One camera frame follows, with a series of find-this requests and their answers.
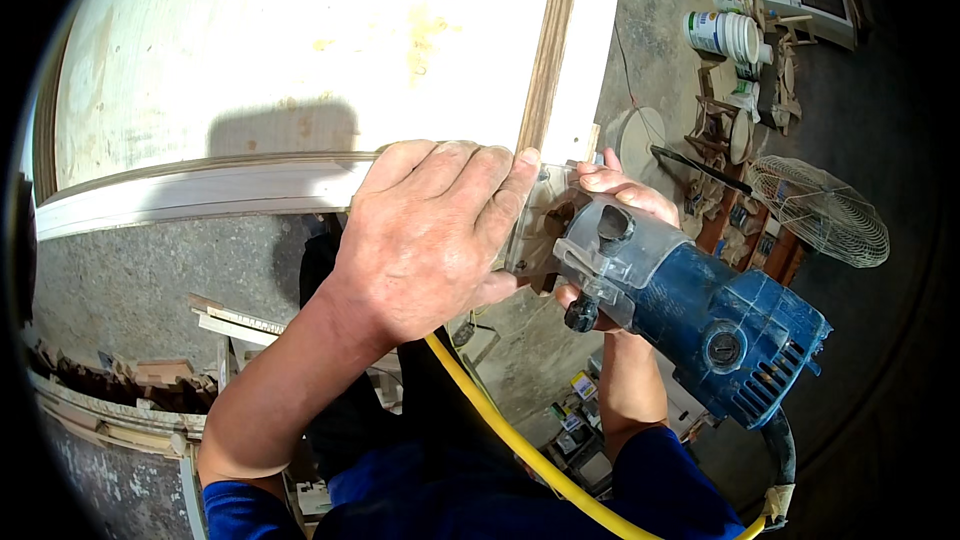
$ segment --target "tape on cable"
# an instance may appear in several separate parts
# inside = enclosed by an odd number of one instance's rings
[[[786,511],[790,509],[790,499],[793,498],[794,486],[796,484],[788,483],[767,488],[767,500],[760,514],[769,516],[770,519],[777,519],[780,515],[786,517]]]

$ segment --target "hand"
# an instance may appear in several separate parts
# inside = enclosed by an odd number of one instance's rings
[[[518,280],[490,268],[539,170],[534,148],[514,159],[465,141],[391,145],[353,198],[317,294],[388,348],[503,300]]]
[[[594,193],[606,193],[615,195],[616,199],[630,207],[636,207],[649,212],[659,220],[670,225],[680,227],[680,214],[677,206],[666,199],[663,194],[657,192],[650,186],[644,186],[639,182],[628,178],[623,174],[623,166],[617,158],[617,154],[612,148],[603,149],[604,162],[606,165],[593,164],[591,162],[578,162],[577,174],[580,174],[580,185]],[[577,296],[580,295],[580,289],[572,283],[565,283],[557,288],[555,296],[559,304],[564,309],[570,306]],[[594,330],[616,334],[621,332],[621,328],[614,321],[607,317],[603,312],[597,318]]]

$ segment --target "round wooden disc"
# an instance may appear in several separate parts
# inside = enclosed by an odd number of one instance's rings
[[[648,167],[655,167],[657,159],[650,150],[652,145],[666,147],[664,119],[657,109],[641,107],[627,119],[620,137],[620,161],[624,173],[640,179]]]
[[[747,145],[750,143],[750,117],[746,109],[740,109],[733,119],[733,128],[729,133],[729,162],[739,165],[747,158]]]
[[[793,93],[793,59],[790,57],[783,62],[783,85],[787,92]]]

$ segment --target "forearm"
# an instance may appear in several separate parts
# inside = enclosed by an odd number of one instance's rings
[[[666,389],[649,342],[622,330],[604,335],[599,402],[610,462],[634,435],[667,425]]]
[[[313,417],[388,350],[371,322],[323,286],[287,330],[223,390],[206,418],[198,474],[206,486],[277,474]]]

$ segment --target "fingernail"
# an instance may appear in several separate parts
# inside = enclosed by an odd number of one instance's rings
[[[530,165],[538,165],[540,163],[540,150],[536,150],[533,146],[524,148],[523,152],[520,153],[520,161]]]

